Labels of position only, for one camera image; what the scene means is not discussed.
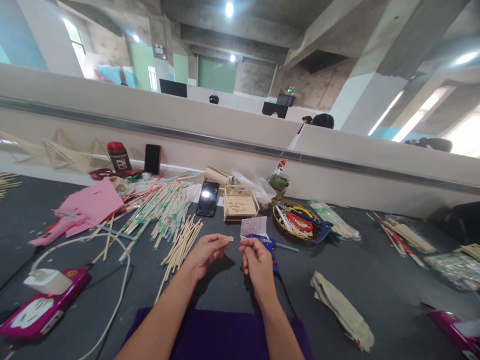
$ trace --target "red bottle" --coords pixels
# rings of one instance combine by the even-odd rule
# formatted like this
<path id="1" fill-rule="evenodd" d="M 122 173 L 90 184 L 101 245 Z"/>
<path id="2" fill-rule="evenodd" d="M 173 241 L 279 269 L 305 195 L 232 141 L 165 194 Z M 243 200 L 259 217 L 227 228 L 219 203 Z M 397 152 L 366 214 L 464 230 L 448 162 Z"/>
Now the red bottle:
<path id="1" fill-rule="evenodd" d="M 116 173 L 132 170 L 129 154 L 123 143 L 118 141 L 109 142 L 106 145 L 106 149 Z"/>

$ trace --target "purple cloth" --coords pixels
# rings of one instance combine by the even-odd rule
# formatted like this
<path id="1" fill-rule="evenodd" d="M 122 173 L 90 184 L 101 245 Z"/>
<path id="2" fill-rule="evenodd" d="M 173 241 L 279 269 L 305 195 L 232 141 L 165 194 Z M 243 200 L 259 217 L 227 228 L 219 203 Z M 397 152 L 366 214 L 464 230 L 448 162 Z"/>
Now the purple cloth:
<path id="1" fill-rule="evenodd" d="M 151 307 L 136 312 L 123 345 L 149 314 Z M 303 356 L 314 359 L 304 324 L 290 319 Z M 170 355 L 182 359 L 268 359 L 267 339 L 261 314 L 194 309 L 185 314 Z"/>

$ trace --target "plastic bag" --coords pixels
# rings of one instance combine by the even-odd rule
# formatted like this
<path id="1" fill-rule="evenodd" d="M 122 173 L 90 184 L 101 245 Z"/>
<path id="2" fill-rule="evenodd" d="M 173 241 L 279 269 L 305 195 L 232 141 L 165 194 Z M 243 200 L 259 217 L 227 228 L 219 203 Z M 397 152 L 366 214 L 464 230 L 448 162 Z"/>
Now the plastic bag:
<path id="1" fill-rule="evenodd" d="M 234 169 L 231 171 L 235 185 L 246 185 L 253 187 L 260 210 L 269 208 L 272 199 L 277 196 L 277 192 L 270 186 L 269 182 L 263 176 L 257 175 L 253 171 L 244 169 Z"/>
<path id="2" fill-rule="evenodd" d="M 337 235 L 340 240 L 344 241 L 362 241 L 360 232 L 348 225 L 330 206 L 325 202 L 309 200 L 308 205 L 313 209 L 315 214 L 323 221 L 333 224 L 332 232 Z"/>

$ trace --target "red handle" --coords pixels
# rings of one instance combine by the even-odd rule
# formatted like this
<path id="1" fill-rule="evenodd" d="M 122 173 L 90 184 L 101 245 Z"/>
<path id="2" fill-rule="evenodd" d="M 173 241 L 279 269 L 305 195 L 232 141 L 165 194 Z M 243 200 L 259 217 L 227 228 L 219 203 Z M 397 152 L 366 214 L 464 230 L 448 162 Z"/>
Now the red handle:
<path id="1" fill-rule="evenodd" d="M 292 214 L 291 212 L 286 213 L 288 217 L 290 218 L 291 222 L 299 229 L 304 230 L 304 231 L 312 231 L 314 229 L 314 226 L 311 222 L 308 222 L 304 219 L 302 219 L 300 216 L 297 216 L 295 214 Z M 297 220 L 300 220 L 302 223 L 305 223 L 306 226 L 300 225 Z"/>

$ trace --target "blue glue gun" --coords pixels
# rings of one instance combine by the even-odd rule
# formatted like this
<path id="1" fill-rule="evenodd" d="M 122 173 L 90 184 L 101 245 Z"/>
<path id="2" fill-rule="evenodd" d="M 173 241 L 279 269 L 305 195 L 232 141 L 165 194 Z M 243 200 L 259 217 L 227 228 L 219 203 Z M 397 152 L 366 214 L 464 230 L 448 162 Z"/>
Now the blue glue gun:
<path id="1" fill-rule="evenodd" d="M 248 234 L 245 235 L 246 238 L 257 238 L 258 240 L 261 241 L 263 246 L 266 247 L 266 249 L 270 252 L 271 254 L 271 260 L 273 261 L 273 272 L 274 273 L 279 273 L 279 265 L 277 264 L 277 258 L 275 257 L 274 250 L 277 247 L 277 242 L 274 239 L 269 239 L 265 236 L 257 235 L 257 234 Z"/>

